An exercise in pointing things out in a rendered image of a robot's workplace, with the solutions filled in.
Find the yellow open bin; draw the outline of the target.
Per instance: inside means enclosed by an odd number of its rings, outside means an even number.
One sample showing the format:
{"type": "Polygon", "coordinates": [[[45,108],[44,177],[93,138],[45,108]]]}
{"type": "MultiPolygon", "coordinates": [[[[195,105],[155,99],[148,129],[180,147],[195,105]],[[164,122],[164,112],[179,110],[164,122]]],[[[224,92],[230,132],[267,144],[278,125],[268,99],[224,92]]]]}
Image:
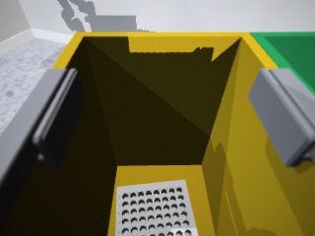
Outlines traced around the yellow open bin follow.
{"type": "Polygon", "coordinates": [[[248,99],[262,68],[249,32],[75,32],[51,69],[86,103],[0,236],[115,236],[117,187],[184,179],[198,236],[315,236],[315,163],[285,166],[248,99]]]}

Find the green bin with label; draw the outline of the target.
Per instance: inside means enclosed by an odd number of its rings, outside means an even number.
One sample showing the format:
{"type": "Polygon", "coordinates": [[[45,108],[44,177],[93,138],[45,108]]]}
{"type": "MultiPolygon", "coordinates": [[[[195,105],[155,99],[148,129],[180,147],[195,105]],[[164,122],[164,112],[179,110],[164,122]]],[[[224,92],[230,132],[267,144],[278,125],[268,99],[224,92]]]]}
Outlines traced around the green bin with label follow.
{"type": "Polygon", "coordinates": [[[249,32],[279,68],[289,68],[315,95],[315,31],[249,32]]]}

